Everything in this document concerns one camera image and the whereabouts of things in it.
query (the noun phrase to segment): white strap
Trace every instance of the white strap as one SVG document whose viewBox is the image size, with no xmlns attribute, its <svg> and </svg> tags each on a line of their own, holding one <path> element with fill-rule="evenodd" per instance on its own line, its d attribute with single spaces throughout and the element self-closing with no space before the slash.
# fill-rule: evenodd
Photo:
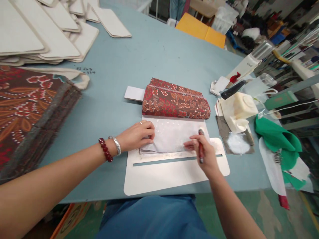
<svg viewBox="0 0 319 239">
<path fill-rule="evenodd" d="M 82 79 L 82 81 L 79 83 L 75 83 L 74 85 L 77 86 L 80 90 L 85 90 L 90 81 L 90 77 L 87 74 L 83 73 L 82 71 L 78 71 L 74 69 L 58 68 L 58 67 L 57 68 L 19 67 L 19 68 L 24 70 L 46 73 L 46 74 L 63 75 L 67 77 L 69 80 L 73 80 L 79 76 Z"/>
</svg>

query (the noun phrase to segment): cotton ball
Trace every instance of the cotton ball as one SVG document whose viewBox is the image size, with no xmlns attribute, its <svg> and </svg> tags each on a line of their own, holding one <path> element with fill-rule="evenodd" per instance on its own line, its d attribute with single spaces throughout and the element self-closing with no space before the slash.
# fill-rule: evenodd
<svg viewBox="0 0 319 239">
<path fill-rule="evenodd" d="M 243 134 L 235 134 L 233 132 L 230 132 L 227 144 L 234 154 L 245 154 L 250 148 L 249 144 L 244 141 Z"/>
</svg>

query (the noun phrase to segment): red beaded bracelet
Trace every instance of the red beaded bracelet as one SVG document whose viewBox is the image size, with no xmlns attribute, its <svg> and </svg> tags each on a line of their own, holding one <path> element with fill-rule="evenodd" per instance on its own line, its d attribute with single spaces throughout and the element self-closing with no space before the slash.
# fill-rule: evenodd
<svg viewBox="0 0 319 239">
<path fill-rule="evenodd" d="M 107 148 L 105 141 L 103 138 L 99 138 L 99 143 L 101 145 L 101 148 L 103 149 L 105 158 L 107 161 L 109 161 L 110 163 L 113 161 L 113 157 L 111 156 L 109 149 Z"/>
</svg>

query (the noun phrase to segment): gray fabric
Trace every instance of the gray fabric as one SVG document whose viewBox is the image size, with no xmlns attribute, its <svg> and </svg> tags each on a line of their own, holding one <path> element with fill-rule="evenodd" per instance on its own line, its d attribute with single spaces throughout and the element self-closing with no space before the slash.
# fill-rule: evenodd
<svg viewBox="0 0 319 239">
<path fill-rule="evenodd" d="M 222 140 L 224 142 L 226 154 L 235 154 L 231 149 L 229 148 L 229 145 L 227 144 L 229 133 L 231 132 L 230 128 L 228 127 L 225 117 L 224 116 L 216 116 L 218 129 L 219 129 L 219 135 L 222 137 Z M 254 141 L 248 132 L 248 130 L 243 132 L 244 135 L 244 141 L 247 142 L 250 145 L 250 149 L 246 154 L 253 154 L 255 152 L 254 150 Z"/>
</svg>

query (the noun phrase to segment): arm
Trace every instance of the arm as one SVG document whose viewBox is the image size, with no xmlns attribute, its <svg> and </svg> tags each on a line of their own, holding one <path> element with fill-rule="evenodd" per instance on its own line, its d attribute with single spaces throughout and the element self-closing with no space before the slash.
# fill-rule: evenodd
<svg viewBox="0 0 319 239">
<path fill-rule="evenodd" d="M 152 143 L 151 122 L 136 123 L 116 137 L 123 152 Z M 112 156 L 117 149 L 105 141 Z M 100 144 L 29 172 L 0 185 L 0 235 L 21 238 L 83 179 L 105 162 Z"/>
<path fill-rule="evenodd" d="M 189 150 L 196 150 L 198 164 L 209 179 L 220 222 L 227 239 L 266 238 L 226 179 L 219 171 L 215 149 L 202 135 L 194 135 L 184 143 Z M 198 146 L 204 148 L 204 163 L 199 163 Z"/>
</svg>

